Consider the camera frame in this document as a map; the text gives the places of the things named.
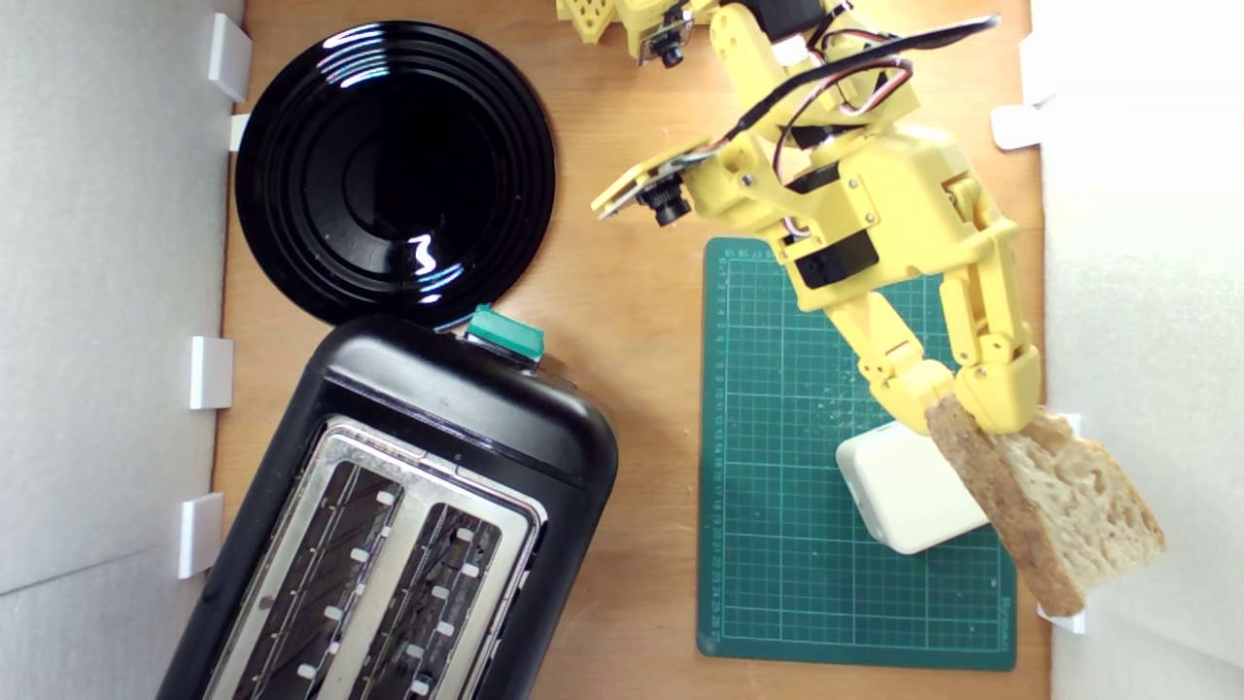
white wall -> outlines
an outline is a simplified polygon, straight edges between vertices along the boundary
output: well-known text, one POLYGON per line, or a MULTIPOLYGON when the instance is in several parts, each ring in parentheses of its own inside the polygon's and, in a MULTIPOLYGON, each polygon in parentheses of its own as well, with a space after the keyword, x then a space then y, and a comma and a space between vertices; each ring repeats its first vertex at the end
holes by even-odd
POLYGON ((209 489, 189 342, 220 325, 241 0, 0 1, 0 699, 142 698, 200 582, 209 489))
POLYGON ((1033 4, 1066 58, 1042 109, 1050 404, 1118 458, 1169 550, 1090 597, 1091 639, 1055 633, 1055 696, 1238 699, 1244 98, 1222 66, 1239 9, 1033 4))

black plate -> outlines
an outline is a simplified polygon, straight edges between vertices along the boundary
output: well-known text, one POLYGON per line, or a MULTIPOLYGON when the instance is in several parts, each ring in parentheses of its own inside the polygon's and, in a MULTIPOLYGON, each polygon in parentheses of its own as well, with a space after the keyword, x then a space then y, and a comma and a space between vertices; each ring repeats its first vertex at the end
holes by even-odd
POLYGON ((514 65, 462 32, 387 21, 325 39, 272 80, 235 189, 251 252, 304 310, 439 328, 519 279, 554 183, 549 124, 514 65))

metal slot cover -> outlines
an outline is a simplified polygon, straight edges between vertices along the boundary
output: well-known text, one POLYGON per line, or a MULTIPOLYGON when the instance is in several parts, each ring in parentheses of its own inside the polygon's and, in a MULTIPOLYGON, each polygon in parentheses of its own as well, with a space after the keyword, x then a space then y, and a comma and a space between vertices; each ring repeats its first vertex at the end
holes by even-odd
POLYGON ((208 696, 470 696, 545 520, 529 497, 335 419, 208 696))

wooden surface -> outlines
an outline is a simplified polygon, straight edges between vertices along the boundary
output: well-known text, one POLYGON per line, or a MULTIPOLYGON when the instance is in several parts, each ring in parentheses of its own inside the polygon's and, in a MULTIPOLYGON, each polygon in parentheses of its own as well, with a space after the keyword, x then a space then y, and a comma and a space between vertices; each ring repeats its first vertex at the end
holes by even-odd
MULTIPOLYGON (((1035 152, 1005 154, 989 109, 1019 99, 1025 0, 860 1, 884 29, 914 31, 993 11, 999 29, 914 55, 924 107, 953 131, 1008 215, 1023 226, 1025 307, 1041 337, 1041 201, 1035 152)), ((738 118, 724 71, 698 30, 675 70, 637 70, 621 27, 585 46, 554 0, 248 0, 255 41, 250 97, 306 46, 348 26, 418 19, 506 53, 540 93, 555 132, 559 191, 535 262, 498 303, 546 329, 550 353, 612 424, 621 465, 534 698, 1047 699, 1049 629, 1021 591, 1013 673, 928 671, 709 659, 694 645, 695 526, 704 242, 725 231, 695 218, 659 229, 632 208, 597 221, 588 201, 631 164, 738 118)), ((250 104, 240 104, 248 111, 250 104)), ((230 200, 224 333, 235 341, 234 408, 221 412, 215 489, 226 518, 254 475, 312 348, 327 329, 255 265, 230 200)))

green cutting mat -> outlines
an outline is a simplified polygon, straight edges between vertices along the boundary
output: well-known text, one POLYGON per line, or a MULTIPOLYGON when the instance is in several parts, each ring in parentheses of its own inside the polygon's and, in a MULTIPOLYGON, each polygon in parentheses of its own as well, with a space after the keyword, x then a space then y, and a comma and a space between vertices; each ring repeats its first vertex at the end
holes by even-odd
MULTIPOLYGON (((697 642, 713 656, 1010 670, 1015 568, 991 527, 902 556, 860 520, 838 444, 891 419, 760 240, 705 250, 697 642)), ((886 295, 948 362, 938 277, 886 295)))

